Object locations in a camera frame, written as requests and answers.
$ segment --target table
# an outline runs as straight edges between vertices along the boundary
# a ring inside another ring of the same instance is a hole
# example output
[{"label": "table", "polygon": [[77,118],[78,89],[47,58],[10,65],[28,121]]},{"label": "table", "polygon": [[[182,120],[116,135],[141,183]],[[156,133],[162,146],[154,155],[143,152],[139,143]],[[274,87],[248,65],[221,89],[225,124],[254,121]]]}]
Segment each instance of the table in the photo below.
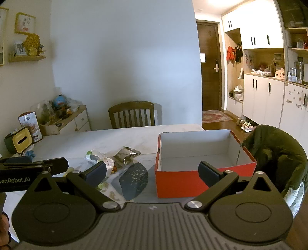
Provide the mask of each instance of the table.
[{"label": "table", "polygon": [[[150,127],[121,128],[111,130],[89,131],[68,135],[51,135],[35,144],[34,161],[65,157],[70,167],[76,168],[83,161],[89,150],[98,150],[107,156],[115,155],[123,146],[137,149],[141,155],[135,158],[142,163],[149,172],[147,187],[136,197],[134,202],[185,202],[182,199],[158,199],[153,196],[156,190],[154,168],[157,153],[158,135],[163,132],[200,131],[198,124],[177,124]],[[24,195],[25,191],[8,192],[3,211],[10,218],[10,233],[18,240],[11,224],[13,210]]]}]

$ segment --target red box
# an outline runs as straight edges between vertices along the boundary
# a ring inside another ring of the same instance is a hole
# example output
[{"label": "red box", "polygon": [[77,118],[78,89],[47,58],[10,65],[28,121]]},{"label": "red box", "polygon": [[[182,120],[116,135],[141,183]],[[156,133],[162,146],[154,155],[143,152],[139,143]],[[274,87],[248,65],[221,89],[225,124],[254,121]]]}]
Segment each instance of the red box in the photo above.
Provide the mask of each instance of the red box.
[{"label": "red box", "polygon": [[155,164],[157,196],[195,197],[207,190],[198,175],[201,161],[239,176],[252,176],[257,165],[231,130],[162,133]]}]

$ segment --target doormat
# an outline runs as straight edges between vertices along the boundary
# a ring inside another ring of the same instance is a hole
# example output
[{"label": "doormat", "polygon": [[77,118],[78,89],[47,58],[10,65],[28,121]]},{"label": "doormat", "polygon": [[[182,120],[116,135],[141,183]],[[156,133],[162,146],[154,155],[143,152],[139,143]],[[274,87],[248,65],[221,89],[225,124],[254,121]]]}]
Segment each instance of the doormat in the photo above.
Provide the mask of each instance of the doormat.
[{"label": "doormat", "polygon": [[202,111],[202,123],[232,121],[232,118],[221,111]]}]

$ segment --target red cloth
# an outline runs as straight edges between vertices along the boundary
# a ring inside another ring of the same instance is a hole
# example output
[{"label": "red cloth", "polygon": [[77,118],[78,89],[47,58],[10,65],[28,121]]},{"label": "red cloth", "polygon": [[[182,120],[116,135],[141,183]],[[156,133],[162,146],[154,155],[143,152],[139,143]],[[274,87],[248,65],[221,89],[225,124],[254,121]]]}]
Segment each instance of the red cloth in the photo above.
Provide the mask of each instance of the red cloth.
[{"label": "red cloth", "polygon": [[236,49],[229,46],[228,51],[227,51],[227,61],[228,60],[234,60],[235,56],[234,56],[233,52],[236,52]]}]

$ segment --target door frame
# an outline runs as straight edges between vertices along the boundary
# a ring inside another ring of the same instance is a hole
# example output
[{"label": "door frame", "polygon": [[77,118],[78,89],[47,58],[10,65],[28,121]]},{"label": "door frame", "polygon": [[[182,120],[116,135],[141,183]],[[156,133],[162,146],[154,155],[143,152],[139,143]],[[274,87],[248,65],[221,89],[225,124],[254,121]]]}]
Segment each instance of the door frame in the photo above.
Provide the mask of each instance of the door frame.
[{"label": "door frame", "polygon": [[219,33],[218,33],[218,22],[206,21],[206,20],[197,20],[197,24],[200,25],[209,25],[214,26],[216,32],[216,40],[217,40],[217,49],[218,49],[218,63],[219,63],[219,111],[221,111],[221,104],[222,104],[222,64],[221,64],[221,51],[220,51],[220,41],[219,41]]}]

